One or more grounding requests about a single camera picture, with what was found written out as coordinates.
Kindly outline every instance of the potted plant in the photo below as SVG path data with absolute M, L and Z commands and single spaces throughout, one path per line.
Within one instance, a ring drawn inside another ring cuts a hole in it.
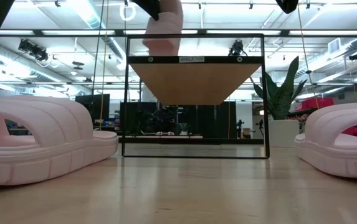
M 298 70 L 298 57 L 289 66 L 285 81 L 278 87 L 271 76 L 265 73 L 267 78 L 267 103 L 268 111 L 273 121 L 269 121 L 269 138 L 271 147 L 293 147 L 295 136 L 299 134 L 298 121 L 286 120 L 290 105 L 296 96 L 303 90 L 307 80 L 300 82 L 294 88 L 295 75 Z M 256 94 L 263 98 L 263 90 L 251 79 Z

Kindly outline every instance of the plant leaf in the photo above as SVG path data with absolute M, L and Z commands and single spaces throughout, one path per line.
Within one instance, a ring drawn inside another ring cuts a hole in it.
M 263 97 L 263 89 L 261 89 L 261 87 L 259 87 L 258 85 L 256 85 L 256 84 L 253 82 L 252 77 L 250 77 L 250 80 L 251 80 L 252 83 L 253 83 L 255 93 L 256 93 L 261 99 L 264 98 L 264 97 Z
M 304 87 L 304 84 L 305 84 L 306 82 L 307 82 L 307 80 L 304 80 L 304 81 L 302 81 L 302 82 L 300 82 L 300 83 L 298 84 L 298 86 L 297 86 L 297 88 L 296 88 L 296 90 L 295 90 L 295 92 L 294 92 L 294 94 L 293 94 L 293 96 L 292 96 L 292 101 L 295 100 L 296 96 L 298 96 L 298 95 L 302 92 L 303 87 Z
M 265 73 L 265 77 L 267 79 L 267 90 L 268 90 L 268 94 L 270 95 L 271 99 L 274 98 L 275 93 L 278 90 L 278 86 L 277 84 L 274 83 L 274 81 L 272 81 L 271 76 L 266 72 Z
M 290 100 L 292 95 L 290 92 L 286 91 L 283 93 L 283 95 L 279 98 L 278 106 L 275 107 L 274 113 L 275 117 L 274 119 L 285 119 L 286 116 L 289 113 L 290 109 L 290 104 L 292 101 Z
M 296 57 L 290 63 L 286 79 L 283 82 L 282 86 L 280 88 L 278 88 L 276 94 L 274 95 L 273 101 L 274 101 L 274 106 L 276 108 L 278 108 L 278 105 L 280 104 L 280 102 L 282 102 L 280 99 L 281 99 L 281 97 L 283 97 L 283 95 L 285 95 L 285 96 L 290 95 L 290 98 L 292 97 L 293 89 L 294 89 L 295 75 L 297 73 L 297 70 L 298 70 L 298 57 Z

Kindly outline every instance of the rectangular frame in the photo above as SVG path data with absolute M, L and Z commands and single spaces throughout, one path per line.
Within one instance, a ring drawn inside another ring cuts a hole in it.
M 131 63 L 178 63 L 180 57 L 184 56 L 169 56 L 169 57 L 150 57 L 150 56 L 130 56 L 130 43 L 131 39 L 165 39 L 165 38 L 260 38 L 260 48 L 261 57 L 248 57 L 247 60 L 243 60 L 241 63 L 261 63 L 262 68 L 262 86 L 263 86 L 263 106 L 264 111 L 268 111 L 267 103 L 267 80 L 265 77 L 265 52 L 264 52 L 264 34 L 135 34 L 127 35 L 127 46 L 126 46 L 126 70 L 125 70 L 125 87 L 124 87 L 124 107 L 120 111 L 120 127 L 122 131 L 121 137 L 121 154 L 123 157 L 166 157 L 166 158 L 205 158 L 205 159 L 268 159 L 270 157 L 270 142 L 269 142 L 269 122 L 268 122 L 268 112 L 264 113 L 264 146 L 265 146 L 265 156 L 264 157 L 211 157 L 211 156 L 134 156 L 125 154 L 125 144 L 126 143 L 155 143 L 156 141 L 160 143 L 161 138 L 155 138 L 153 141 L 145 139 L 129 139 L 126 138 L 125 129 L 125 113 L 126 105 L 128 101 L 128 72 Z M 229 56 L 212 56 L 204 57 L 204 62 L 201 63 L 238 63 L 237 57 Z M 258 144 L 260 142 L 258 139 L 253 139 L 254 143 L 247 144 Z M 210 144 L 214 143 L 224 143 L 224 144 L 237 144 L 237 139 L 165 139 L 164 142 L 170 142 L 177 144 L 179 142 L 185 144 Z

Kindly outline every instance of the white label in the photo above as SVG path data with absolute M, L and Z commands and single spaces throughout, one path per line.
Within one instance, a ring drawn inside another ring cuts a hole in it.
M 204 62 L 204 57 L 180 57 L 179 58 L 180 63 L 199 63 L 199 62 Z

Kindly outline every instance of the ceiling duct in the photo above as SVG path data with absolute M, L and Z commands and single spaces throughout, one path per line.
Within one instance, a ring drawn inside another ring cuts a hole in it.
M 101 22 L 101 17 L 95 9 L 92 0 L 70 0 L 70 3 L 76 13 L 82 18 L 82 20 L 89 26 L 91 29 L 98 30 L 99 28 L 106 29 L 106 26 Z M 114 38 L 108 37 L 105 41 L 104 38 L 101 38 L 102 41 L 110 48 L 110 50 L 116 55 L 117 59 L 120 62 L 125 61 L 125 53 L 123 49 L 117 44 Z
M 17 69 L 28 70 L 31 75 L 30 82 L 46 82 L 46 81 L 72 82 L 72 80 L 70 80 L 62 75 L 59 75 L 58 73 L 55 73 L 55 72 L 49 70 L 48 68 L 43 68 L 40 65 L 36 64 L 35 62 L 32 62 L 29 59 L 26 59 L 25 57 L 22 57 L 22 55 L 15 54 L 14 52 L 11 52 L 11 51 L 0 46 L 0 61 L 2 61 L 3 58 L 10 61 L 10 63 L 14 62 L 16 65 L 19 65 L 17 67 Z M 84 86 L 75 86 L 74 88 L 77 91 L 81 91 L 82 93 L 84 93 L 86 95 L 91 94 L 91 90 Z
M 318 70 L 326 65 L 329 65 L 336 61 L 336 59 L 348 57 L 357 53 L 357 39 L 353 38 L 341 38 L 340 39 L 340 51 L 330 54 L 328 50 L 323 51 L 321 54 L 308 59 L 308 67 L 311 71 Z M 307 66 L 304 65 L 300 68 L 295 76 L 298 78 L 302 75 L 306 75 Z

